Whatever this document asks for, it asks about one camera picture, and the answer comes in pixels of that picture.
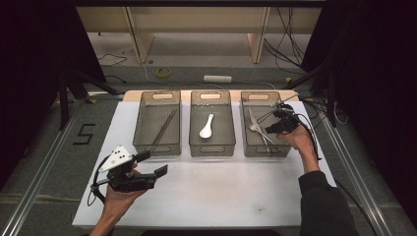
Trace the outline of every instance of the white spoon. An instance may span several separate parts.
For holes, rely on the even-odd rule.
[[[206,123],[205,127],[200,131],[200,137],[203,139],[207,139],[211,136],[211,120],[214,115],[210,114],[208,116],[208,122]]]

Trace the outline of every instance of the human hand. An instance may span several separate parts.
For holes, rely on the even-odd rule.
[[[314,149],[311,140],[311,133],[302,125],[299,125],[293,132],[289,134],[278,134],[276,137],[280,140],[288,141],[295,149],[304,150],[308,148]]]
[[[288,141],[295,149],[300,152],[303,160],[304,172],[320,170],[317,162],[317,155],[311,138],[311,132],[305,126],[299,125],[289,134],[278,134],[276,137]]]
[[[134,168],[138,166],[135,163],[132,166],[132,171],[135,175],[141,175],[141,173]],[[104,209],[101,214],[100,220],[90,233],[90,236],[94,235],[108,235],[114,225],[120,220],[120,218],[128,211],[129,207],[135,202],[135,199],[144,194],[147,190],[140,190],[130,193],[121,193],[114,191],[109,185],[107,185],[107,194],[104,202]]]

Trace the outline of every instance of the black jacket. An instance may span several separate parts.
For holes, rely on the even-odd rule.
[[[298,179],[301,189],[301,236],[359,235],[341,192],[328,184],[325,173],[312,171]]]

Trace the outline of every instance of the white table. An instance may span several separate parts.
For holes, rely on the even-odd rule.
[[[300,101],[289,101],[297,113],[307,116]],[[158,229],[256,228],[300,225],[301,194],[298,178],[303,175],[301,157],[292,149],[287,157],[246,157],[243,151],[240,104],[232,101],[236,147],[229,157],[192,157],[188,145],[190,103],[182,102],[182,154],[140,163],[142,173],[168,164],[168,173],[155,188],[136,200],[117,226]],[[138,102],[120,102],[103,143],[95,168],[108,154],[123,145],[136,153],[132,140]],[[335,186],[328,164],[319,148],[320,167]],[[102,212],[97,199],[87,205],[89,185],[73,225],[94,227]],[[100,174],[98,180],[104,179]],[[105,194],[105,185],[100,187]]]

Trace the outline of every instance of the wire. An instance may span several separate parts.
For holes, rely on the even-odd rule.
[[[111,64],[111,65],[101,65],[101,66],[112,67],[112,66],[117,65],[117,64],[120,64],[120,63],[122,63],[122,62],[124,62],[124,61],[126,61],[128,59],[127,57],[123,57],[123,56],[116,56],[116,55],[113,55],[113,54],[105,54],[102,57],[98,57],[97,60],[99,61],[99,60],[103,59],[106,56],[113,56],[113,57],[117,57],[117,58],[122,58],[122,60],[119,61],[119,62],[116,62],[114,64]]]
[[[247,83],[247,84],[259,84],[259,85],[268,85],[271,86],[274,90],[276,90],[275,86],[270,83],[263,83],[263,82],[234,82],[234,83]]]
[[[270,43],[265,39],[265,44],[266,44],[266,50],[275,57],[275,65],[284,72],[287,73],[291,73],[291,74],[295,74],[295,75],[301,75],[304,76],[306,75],[305,73],[298,73],[298,72],[291,72],[291,71],[287,71],[285,69],[283,69],[282,67],[279,66],[277,59],[281,60],[281,61],[285,61],[285,62],[289,62],[295,66],[297,66],[298,68],[301,68],[301,65],[295,63],[294,61],[292,61],[290,58],[288,58],[287,56],[285,56],[284,54],[282,54],[281,52],[277,51],[275,48],[272,47],[272,45],[270,45]]]
[[[317,144],[317,137],[316,137],[316,132],[313,129],[312,123],[310,123],[309,119],[307,119],[307,117],[303,114],[294,114],[296,116],[302,116],[304,117],[304,119],[307,121],[307,124],[309,124],[310,126],[310,130],[309,128],[306,126],[306,124],[301,122],[301,125],[306,129],[307,133],[309,133],[310,135],[310,139],[312,139],[313,145],[314,145],[314,151],[317,157],[317,160],[321,160],[321,158],[319,158],[319,152],[318,152],[318,144]]]
[[[309,104],[311,107],[313,107],[313,108],[315,108],[316,110],[318,110],[318,111],[322,111],[322,112],[324,112],[324,113],[327,113],[327,111],[326,110],[323,110],[322,108],[319,108],[318,106],[316,106],[314,103],[317,103],[317,102],[314,102],[314,101],[309,101],[309,100],[306,100],[306,99],[304,99],[304,98],[301,98],[301,101],[303,101],[303,102],[305,102],[306,104]]]
[[[313,107],[313,108],[315,109],[315,111],[316,111],[316,115],[315,115],[315,116],[313,116],[313,117],[310,117],[310,116],[309,116],[309,119],[310,119],[310,120],[316,119],[316,118],[319,116],[319,111],[318,111],[318,109],[316,109],[317,107],[316,107],[316,106],[314,106],[314,105],[312,105],[312,104],[310,104],[310,103],[309,103],[309,101],[307,101],[307,100],[305,100],[305,99],[301,99],[301,101],[302,101],[302,102],[304,102],[304,103],[306,103],[306,104],[308,104],[308,105],[310,105],[311,107]]]
[[[125,80],[122,80],[121,78],[117,77],[117,76],[105,76],[105,77],[112,77],[112,78],[116,78],[117,80],[121,81],[123,84],[127,84],[128,82]]]
[[[359,210],[362,212],[362,214],[364,215],[365,219],[368,221],[369,226],[372,229],[372,232],[374,233],[374,235],[378,236],[377,230],[375,229],[374,225],[371,222],[371,219],[369,217],[369,215],[365,212],[365,210],[359,205],[358,201],[355,200],[355,198],[353,198],[353,196],[349,193],[349,191],[347,191],[347,189],[339,182],[337,181],[334,177],[334,182],[349,196],[349,198],[353,201],[353,203],[355,203],[355,205],[359,208]]]
[[[346,125],[347,121],[349,120],[349,117],[346,116],[346,119],[344,121],[340,121],[339,118],[337,117],[337,114],[336,114],[336,107],[337,107],[337,103],[334,105],[334,110],[333,110],[334,118],[336,118],[336,120],[339,124]]]
[[[100,164],[95,169],[94,178],[92,179],[91,191],[89,192],[89,197],[91,196],[91,193],[93,193],[94,194],[94,199],[92,200],[91,203],[89,202],[89,198],[87,199],[87,205],[88,206],[91,206],[95,202],[96,198],[99,198],[103,204],[105,202],[105,196],[103,196],[100,193],[100,190],[98,188],[99,188],[100,185],[105,184],[106,182],[98,183],[97,178],[98,178],[99,168],[104,164],[104,162],[108,159],[109,156],[110,155],[107,155],[106,157],[104,157],[104,159],[100,162]]]
[[[282,52],[280,52],[280,51],[278,51],[277,49],[275,49],[269,42],[268,42],[268,40],[267,39],[265,39],[265,43],[267,44],[267,48],[268,48],[268,46],[269,46],[269,49],[271,49],[273,52],[275,52],[276,54],[279,54],[279,56],[281,56],[281,57],[278,57],[278,56],[276,56],[276,54],[273,54],[273,53],[271,53],[270,51],[269,51],[269,53],[271,53],[272,55],[275,55],[275,57],[277,57],[278,59],[280,59],[280,60],[282,60],[282,61],[286,61],[286,62],[289,62],[289,63],[291,63],[291,64],[293,64],[294,66],[296,66],[296,67],[298,67],[298,68],[300,68],[301,69],[301,65],[300,64],[298,64],[298,63],[296,63],[296,62],[294,62],[293,60],[291,60],[289,57],[287,57],[287,56],[285,56]]]
[[[282,25],[285,29],[285,33],[284,33],[284,36],[281,39],[281,42],[285,38],[285,35],[288,35],[288,38],[291,41],[291,47],[292,47],[292,52],[294,54],[294,57],[296,58],[297,62],[300,63],[300,60],[301,61],[303,60],[302,55],[304,55],[304,52],[300,49],[300,47],[298,46],[297,42],[295,41],[295,39],[293,38],[293,35],[292,35],[292,15],[294,13],[294,9],[293,8],[288,8],[288,23],[287,23],[287,25],[285,25],[285,22],[282,18],[281,12],[279,11],[279,7],[277,7],[276,10],[278,11],[278,15],[279,15],[279,17],[281,19],[281,22],[282,22]]]

